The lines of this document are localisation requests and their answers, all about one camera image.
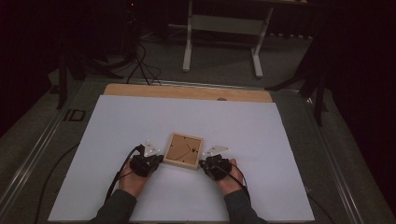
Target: hand-mounted device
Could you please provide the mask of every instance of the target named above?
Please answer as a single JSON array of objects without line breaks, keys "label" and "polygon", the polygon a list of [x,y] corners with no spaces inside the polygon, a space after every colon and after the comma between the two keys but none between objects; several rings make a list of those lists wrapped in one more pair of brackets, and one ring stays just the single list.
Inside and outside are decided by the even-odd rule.
[{"label": "hand-mounted device", "polygon": [[160,150],[157,150],[149,141],[146,147],[140,145],[136,147],[136,150],[140,152],[140,155],[134,155],[129,166],[135,174],[148,177],[163,162],[163,155],[157,155]]},{"label": "hand-mounted device", "polygon": [[131,167],[132,169],[131,173],[135,173],[143,177],[148,177],[154,171],[156,171],[160,163],[163,162],[163,155],[157,155],[160,150],[156,149],[149,140],[146,142],[145,147],[143,147],[142,145],[135,147],[126,157],[120,170],[114,176],[113,182],[111,182],[111,185],[108,188],[105,202],[111,196],[111,193],[113,192],[114,186],[116,185],[117,181],[124,177],[124,175],[120,176],[120,174],[135,151],[138,151],[140,154],[134,155],[131,159],[131,162],[129,163],[129,167]]},{"label": "hand-mounted device", "polygon": [[205,174],[215,181],[221,180],[233,168],[228,159],[223,159],[220,153],[230,150],[228,147],[213,146],[209,151],[204,152],[205,160],[200,160],[199,165]]}]

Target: white metal frame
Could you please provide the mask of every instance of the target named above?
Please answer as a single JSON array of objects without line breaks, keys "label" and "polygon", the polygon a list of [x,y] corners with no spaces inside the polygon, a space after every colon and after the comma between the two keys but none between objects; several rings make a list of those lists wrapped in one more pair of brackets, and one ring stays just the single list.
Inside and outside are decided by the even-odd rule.
[{"label": "white metal frame", "polygon": [[192,48],[191,33],[192,29],[194,29],[242,35],[257,35],[259,37],[259,40],[256,46],[251,49],[251,56],[253,59],[256,77],[263,77],[259,52],[262,47],[262,41],[265,38],[265,33],[267,31],[273,11],[273,7],[268,8],[267,15],[264,21],[196,15],[192,13],[192,0],[190,0],[189,17],[187,20],[187,44],[186,50],[184,52],[183,71],[190,71]]}]

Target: human hand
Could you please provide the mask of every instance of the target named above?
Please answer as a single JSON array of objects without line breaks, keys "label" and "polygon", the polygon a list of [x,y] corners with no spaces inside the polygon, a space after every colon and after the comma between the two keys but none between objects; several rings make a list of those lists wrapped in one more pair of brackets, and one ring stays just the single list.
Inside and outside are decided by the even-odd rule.
[{"label": "human hand", "polygon": [[119,189],[122,189],[137,198],[142,193],[149,177],[143,177],[132,173],[132,169],[129,164],[130,162],[131,159],[128,160],[120,174],[121,178],[119,181]]},{"label": "human hand", "polygon": [[[239,182],[243,182],[243,176],[241,172],[239,172],[238,169],[236,169],[236,159],[230,159],[230,163],[232,164],[232,169],[230,172],[230,175],[235,177]],[[232,178],[230,178],[228,175],[226,175],[224,178],[221,180],[216,181],[218,184],[219,188],[221,189],[221,192],[223,195],[227,195],[229,193],[232,193],[234,191],[242,189],[241,186]]]}]

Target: sleeve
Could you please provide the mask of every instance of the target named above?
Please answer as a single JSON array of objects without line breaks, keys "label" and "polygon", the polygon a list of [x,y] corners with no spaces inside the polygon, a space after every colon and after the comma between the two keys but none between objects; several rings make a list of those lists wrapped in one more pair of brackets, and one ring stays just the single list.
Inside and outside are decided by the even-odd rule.
[{"label": "sleeve", "polygon": [[134,211],[135,205],[136,198],[134,196],[123,190],[116,189],[106,203],[99,209],[96,217],[88,223],[126,224]]},{"label": "sleeve", "polygon": [[245,192],[234,191],[224,196],[231,224],[267,224],[257,216]]}]

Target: white table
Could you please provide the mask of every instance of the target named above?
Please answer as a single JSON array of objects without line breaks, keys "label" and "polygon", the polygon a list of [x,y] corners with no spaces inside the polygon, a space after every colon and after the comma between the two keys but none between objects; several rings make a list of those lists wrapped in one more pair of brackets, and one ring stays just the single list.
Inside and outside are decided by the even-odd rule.
[{"label": "white table", "polygon": [[[281,118],[273,103],[101,96],[49,216],[95,216],[125,157],[150,140],[163,153],[172,132],[231,148],[252,206],[274,222],[314,220]],[[138,199],[134,222],[227,221],[218,187],[199,169],[161,164]]]}]

